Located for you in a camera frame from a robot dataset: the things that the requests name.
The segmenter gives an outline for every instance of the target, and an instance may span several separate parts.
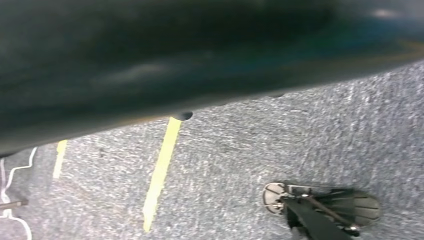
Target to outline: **yellow line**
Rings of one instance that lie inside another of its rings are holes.
[[[162,147],[159,152],[159,157],[157,159],[156,166],[154,167],[153,175],[151,176],[150,187],[148,188],[144,202],[143,229],[146,232],[150,231],[153,219],[155,218],[159,195],[161,195],[161,191],[164,188],[165,177],[167,176],[168,166],[171,161],[171,156],[177,141],[180,126],[180,120],[173,117],[169,119],[168,127],[166,128],[166,133],[163,137]]]
[[[57,144],[57,157],[56,163],[54,164],[53,178],[58,179],[61,175],[62,163],[64,162],[64,156],[66,151],[68,140],[62,140]]]

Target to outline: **white wire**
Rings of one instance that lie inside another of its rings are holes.
[[[34,147],[32,149],[31,155],[29,156],[28,165],[18,166],[18,167],[12,168],[12,170],[10,171],[9,177],[7,178],[7,184],[6,184],[5,158],[2,158],[0,160],[0,173],[1,173],[0,197],[1,197],[1,200],[3,201],[3,203],[8,204],[8,203],[11,202],[11,199],[7,195],[6,191],[12,185],[12,180],[13,180],[13,177],[14,177],[16,170],[31,168],[33,166],[34,155],[36,154],[36,152],[37,152],[37,147]],[[20,224],[22,224],[23,228],[25,229],[26,240],[32,240],[33,239],[33,233],[31,232],[31,228],[28,225],[28,223],[21,218],[14,217],[12,209],[3,210],[3,215],[0,216],[0,219],[10,219],[12,221],[19,222]]]

